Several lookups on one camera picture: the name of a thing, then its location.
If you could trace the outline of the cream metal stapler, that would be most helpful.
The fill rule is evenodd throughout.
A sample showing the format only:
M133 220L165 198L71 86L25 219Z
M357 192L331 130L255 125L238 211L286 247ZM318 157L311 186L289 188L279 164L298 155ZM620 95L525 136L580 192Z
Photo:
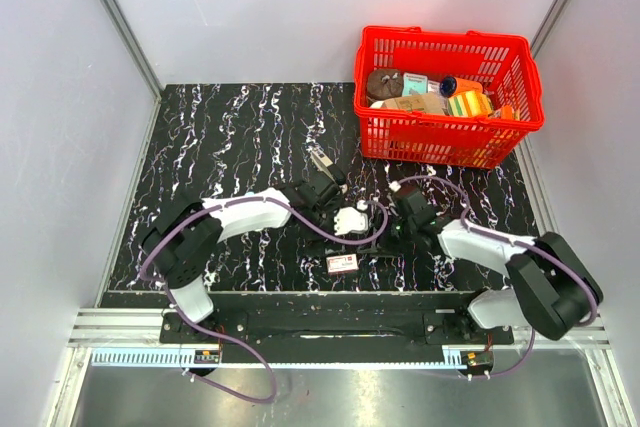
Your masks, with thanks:
M346 174L320 148L312 148L310 157L316 168L336 183L343 193L347 191Z

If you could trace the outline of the red staple box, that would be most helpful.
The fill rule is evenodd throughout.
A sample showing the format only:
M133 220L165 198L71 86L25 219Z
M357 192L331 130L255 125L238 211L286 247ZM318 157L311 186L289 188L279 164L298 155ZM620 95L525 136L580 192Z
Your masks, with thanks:
M356 272L358 270L357 256L353 254L328 257L326 264L330 275Z

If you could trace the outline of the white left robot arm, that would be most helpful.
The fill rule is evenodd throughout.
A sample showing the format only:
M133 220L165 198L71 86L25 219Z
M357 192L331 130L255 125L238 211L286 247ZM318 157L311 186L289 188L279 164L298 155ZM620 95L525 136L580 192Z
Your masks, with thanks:
M230 199L197 199L181 195L138 234L137 241L150 254L181 222L207 210L163 244L146 272L159 274L185 314L182 331L195 342L211 339L217 328L213 301L204 285L204 270L217 244L235 236L267 228L281 228L292 217L285 208L266 202L274 198L300 213L311 224L334 232L333 217L342 207L346 177L337 168L315 172L308 180L270 187L256 194Z

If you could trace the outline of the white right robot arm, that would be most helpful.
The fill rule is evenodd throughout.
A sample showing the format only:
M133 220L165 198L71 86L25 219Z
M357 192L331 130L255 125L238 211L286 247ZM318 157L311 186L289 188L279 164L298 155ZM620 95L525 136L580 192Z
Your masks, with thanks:
M456 334L476 343L490 329L528 326L552 341L592 322L602 289L568 242L556 232L518 236L463 218L439 216L421 190L391 184L398 213L389 234L426 255L472 262L500 274L510 287L477 294L454 322Z

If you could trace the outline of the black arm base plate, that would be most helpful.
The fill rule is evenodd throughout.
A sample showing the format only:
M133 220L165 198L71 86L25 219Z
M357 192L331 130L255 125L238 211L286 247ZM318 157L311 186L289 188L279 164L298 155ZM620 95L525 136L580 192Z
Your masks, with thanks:
M429 345L507 346L510 327L483 330L466 307L469 292L216 292L201 325L247 343L285 338L374 338Z

